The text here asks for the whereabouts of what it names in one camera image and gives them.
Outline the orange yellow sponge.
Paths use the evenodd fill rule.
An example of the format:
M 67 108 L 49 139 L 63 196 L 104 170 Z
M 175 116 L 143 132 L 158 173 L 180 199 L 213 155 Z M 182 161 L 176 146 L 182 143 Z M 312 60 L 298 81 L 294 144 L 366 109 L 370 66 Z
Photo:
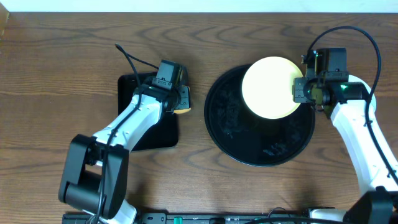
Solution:
M 184 114 L 188 113 L 191 110 L 191 108 L 186 108 L 186 109 L 180 109 L 180 110 L 174 110 L 175 114 Z

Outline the yellow plate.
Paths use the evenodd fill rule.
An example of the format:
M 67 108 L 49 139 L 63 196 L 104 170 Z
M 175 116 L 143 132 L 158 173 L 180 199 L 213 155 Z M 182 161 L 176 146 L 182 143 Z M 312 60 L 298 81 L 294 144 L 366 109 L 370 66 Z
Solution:
M 300 106 L 294 102 L 293 85 L 295 78 L 302 77 L 298 66 L 286 58 L 262 58 L 243 76 L 243 100 L 254 114 L 262 118 L 284 118 Z

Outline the light blue plate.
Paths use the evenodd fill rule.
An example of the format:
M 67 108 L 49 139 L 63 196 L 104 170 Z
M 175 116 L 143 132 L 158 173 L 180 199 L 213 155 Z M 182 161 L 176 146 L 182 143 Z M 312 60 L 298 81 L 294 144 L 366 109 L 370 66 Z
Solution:
M 348 81 L 349 82 L 361 82 L 366 87 L 368 93 L 371 92 L 371 87 L 364 80 L 362 80 L 354 75 L 349 75 Z M 373 107 L 373 111 L 376 111 L 377 101 L 376 101 L 376 97 L 374 95 L 372 96 L 371 105 Z

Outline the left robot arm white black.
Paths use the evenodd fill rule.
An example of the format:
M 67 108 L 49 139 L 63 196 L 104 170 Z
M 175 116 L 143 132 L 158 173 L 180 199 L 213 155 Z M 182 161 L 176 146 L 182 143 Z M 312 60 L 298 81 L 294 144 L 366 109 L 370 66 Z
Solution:
M 133 223 L 137 210 L 125 199 L 129 155 L 164 114 L 188 110 L 188 86 L 136 89 L 127 108 L 107 127 L 91 137 L 78 134 L 72 139 L 59 201 L 86 212 L 81 223 Z

